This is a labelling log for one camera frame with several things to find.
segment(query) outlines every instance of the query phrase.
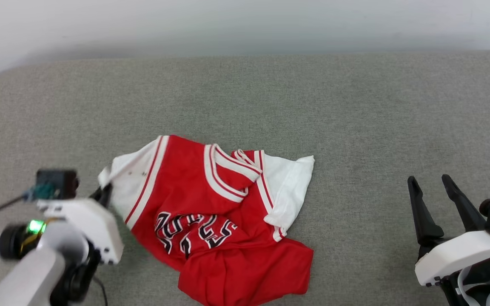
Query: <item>glowing green led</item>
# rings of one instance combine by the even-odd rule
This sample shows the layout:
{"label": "glowing green led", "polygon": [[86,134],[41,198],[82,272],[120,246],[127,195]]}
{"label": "glowing green led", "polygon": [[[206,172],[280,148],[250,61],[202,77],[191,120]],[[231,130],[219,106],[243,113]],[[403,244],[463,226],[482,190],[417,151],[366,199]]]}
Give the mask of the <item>glowing green led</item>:
{"label": "glowing green led", "polygon": [[37,234],[39,232],[43,233],[45,228],[45,222],[40,220],[31,220],[28,225],[28,231],[32,234]]}

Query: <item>robotic arm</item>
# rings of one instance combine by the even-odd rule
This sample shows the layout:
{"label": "robotic arm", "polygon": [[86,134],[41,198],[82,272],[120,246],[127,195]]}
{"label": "robotic arm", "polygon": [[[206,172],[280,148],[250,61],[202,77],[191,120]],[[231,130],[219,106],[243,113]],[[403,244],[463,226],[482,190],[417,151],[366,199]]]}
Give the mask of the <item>robotic arm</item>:
{"label": "robotic arm", "polygon": [[76,173],[39,170],[29,198],[46,221],[8,225],[0,257],[20,260],[0,282],[0,305],[67,306],[84,300],[100,264],[117,264],[124,245],[107,210],[111,186],[75,198]]}
{"label": "robotic arm", "polygon": [[410,176],[408,188],[420,245],[417,279],[423,286],[441,287],[450,306],[490,306],[490,199],[478,211],[450,176],[444,174],[442,182],[466,232],[444,238],[422,200],[419,184]]}

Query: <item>white wall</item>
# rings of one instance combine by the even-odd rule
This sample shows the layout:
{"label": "white wall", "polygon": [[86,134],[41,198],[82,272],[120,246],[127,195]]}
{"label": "white wall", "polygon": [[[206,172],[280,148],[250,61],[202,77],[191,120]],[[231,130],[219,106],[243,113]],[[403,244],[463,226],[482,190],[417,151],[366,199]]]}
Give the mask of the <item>white wall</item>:
{"label": "white wall", "polygon": [[0,71],[134,56],[490,49],[490,0],[0,0]]}

